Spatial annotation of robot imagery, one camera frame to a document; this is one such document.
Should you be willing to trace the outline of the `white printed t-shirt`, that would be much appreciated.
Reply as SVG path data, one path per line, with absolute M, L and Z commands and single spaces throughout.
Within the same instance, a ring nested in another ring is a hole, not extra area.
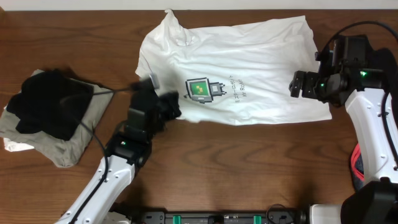
M 304 16 L 186 29 L 167 10 L 142 42 L 136 73 L 155 75 L 159 95 L 177 91 L 181 117 L 193 123 L 322 121 L 328 105 L 289 91 L 296 71 L 318 70 L 316 49 Z

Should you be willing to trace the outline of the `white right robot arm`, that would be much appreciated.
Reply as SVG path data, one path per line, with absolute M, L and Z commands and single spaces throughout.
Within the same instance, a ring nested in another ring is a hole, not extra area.
M 397 223 L 397 63 L 388 49 L 374 50 L 365 35 L 332 38 L 316 54 L 317 72 L 296 71 L 292 97 L 344 106 L 363 162 L 364 185 L 341 205 L 314 204 L 308 223 Z

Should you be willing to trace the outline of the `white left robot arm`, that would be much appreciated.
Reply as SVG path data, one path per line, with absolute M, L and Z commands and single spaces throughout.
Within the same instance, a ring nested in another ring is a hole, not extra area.
M 132 183 L 152 152 L 152 139 L 166 122 L 181 115 L 176 91 L 158 96 L 153 90 L 132 95 L 127 120 L 120 122 L 87 186 L 60 217 L 63 224 L 130 223 L 131 218 L 112 211 L 115 200 Z

